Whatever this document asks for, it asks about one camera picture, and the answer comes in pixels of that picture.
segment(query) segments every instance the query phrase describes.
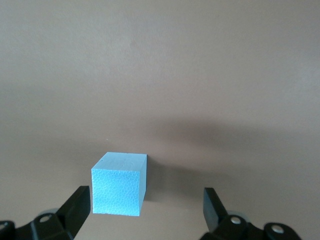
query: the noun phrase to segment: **cube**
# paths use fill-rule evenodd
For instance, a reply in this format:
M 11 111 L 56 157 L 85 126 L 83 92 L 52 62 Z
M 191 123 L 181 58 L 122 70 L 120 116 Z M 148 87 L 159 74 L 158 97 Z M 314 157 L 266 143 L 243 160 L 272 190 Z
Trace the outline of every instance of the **cube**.
M 147 155 L 107 152 L 91 169 L 94 214 L 140 216 Z

